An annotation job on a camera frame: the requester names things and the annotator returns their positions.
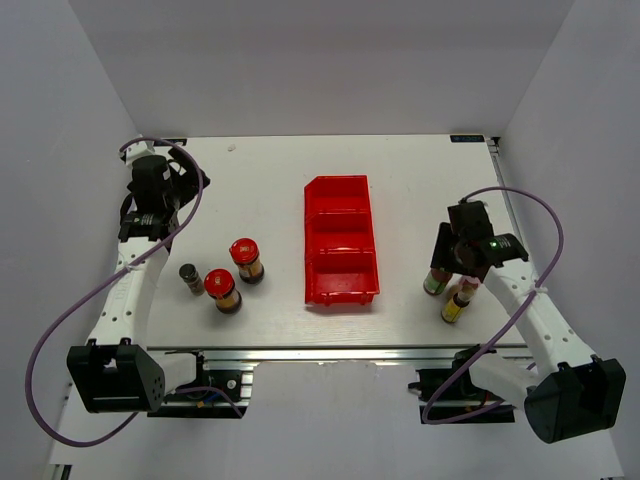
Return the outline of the green-label red sauce bottle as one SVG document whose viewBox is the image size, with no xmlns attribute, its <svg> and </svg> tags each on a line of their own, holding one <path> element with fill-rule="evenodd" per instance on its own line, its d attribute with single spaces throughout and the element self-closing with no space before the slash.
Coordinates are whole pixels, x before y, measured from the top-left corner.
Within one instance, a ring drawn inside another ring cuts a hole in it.
<svg viewBox="0 0 640 480">
<path fill-rule="evenodd" d="M 444 292 L 452 276 L 442 268 L 431 268 L 423 281 L 423 289 L 431 296 L 438 296 Z"/>
</svg>

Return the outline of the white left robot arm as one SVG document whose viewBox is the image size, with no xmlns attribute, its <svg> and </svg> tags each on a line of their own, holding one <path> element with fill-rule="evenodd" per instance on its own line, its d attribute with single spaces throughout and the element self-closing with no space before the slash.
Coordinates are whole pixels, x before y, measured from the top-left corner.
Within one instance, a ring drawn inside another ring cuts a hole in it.
<svg viewBox="0 0 640 480">
<path fill-rule="evenodd" d="M 179 212 L 201 197 L 210 181 L 184 148 L 168 140 L 143 141 L 124 150 L 131 168 L 121 213 L 115 281 L 83 346 L 67 354 L 67 368 L 86 410 L 155 412 L 178 388 L 199 399 L 211 374 L 193 352 L 160 354 L 147 348 L 147 326 L 157 283 L 173 240 L 184 227 Z"/>
</svg>

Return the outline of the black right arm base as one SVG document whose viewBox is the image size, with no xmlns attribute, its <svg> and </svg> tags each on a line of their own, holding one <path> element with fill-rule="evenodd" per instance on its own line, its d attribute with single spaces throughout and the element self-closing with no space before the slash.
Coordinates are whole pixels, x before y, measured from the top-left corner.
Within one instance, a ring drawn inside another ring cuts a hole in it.
<svg viewBox="0 0 640 480">
<path fill-rule="evenodd" d="M 416 371 L 417 379 L 407 389 L 418 396 L 420 413 L 436 390 L 450 376 L 450 368 L 427 368 Z M 511 424 L 515 422 L 514 407 L 486 390 L 463 387 L 461 381 L 448 387 L 429 410 L 430 421 L 446 420 L 450 417 L 470 414 L 476 410 L 493 406 L 489 412 L 458 420 L 457 424 Z"/>
</svg>

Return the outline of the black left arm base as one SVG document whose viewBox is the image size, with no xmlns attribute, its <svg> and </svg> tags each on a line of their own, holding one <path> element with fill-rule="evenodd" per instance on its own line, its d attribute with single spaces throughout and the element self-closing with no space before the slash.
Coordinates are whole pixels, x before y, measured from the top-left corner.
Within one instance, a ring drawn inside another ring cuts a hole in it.
<svg viewBox="0 0 640 480">
<path fill-rule="evenodd" d="M 165 397 L 149 418 L 241 419 L 248 408 L 254 366 L 240 360 L 196 355 L 196 378 Z"/>
</svg>

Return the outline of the yellow-label brown sauce bottle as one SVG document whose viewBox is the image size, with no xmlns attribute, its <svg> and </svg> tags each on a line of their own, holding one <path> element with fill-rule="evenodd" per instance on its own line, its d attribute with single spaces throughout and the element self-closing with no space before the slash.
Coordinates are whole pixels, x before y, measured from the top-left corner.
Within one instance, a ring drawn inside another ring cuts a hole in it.
<svg viewBox="0 0 640 480">
<path fill-rule="evenodd" d="M 471 303 L 474 295 L 475 291 L 473 289 L 458 290 L 442 307 L 442 320 L 449 324 L 456 323 L 461 314 Z"/>
</svg>

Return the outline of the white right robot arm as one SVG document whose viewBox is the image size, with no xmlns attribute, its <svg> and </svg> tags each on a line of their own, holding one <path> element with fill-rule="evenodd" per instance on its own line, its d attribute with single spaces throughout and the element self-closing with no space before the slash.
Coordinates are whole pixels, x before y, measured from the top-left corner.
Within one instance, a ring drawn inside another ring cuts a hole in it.
<svg viewBox="0 0 640 480">
<path fill-rule="evenodd" d="M 501 357 L 493 337 L 461 351 L 450 376 L 428 400 L 449 387 L 472 399 L 488 391 L 524 412 L 547 444 L 612 428 L 626 374 L 615 359 L 603 360 L 570 327 L 535 276 L 529 255 L 512 234 L 495 234 L 485 206 L 467 198 L 449 207 L 439 226 L 432 265 L 476 277 L 510 315 L 535 362 L 523 369 Z"/>
</svg>

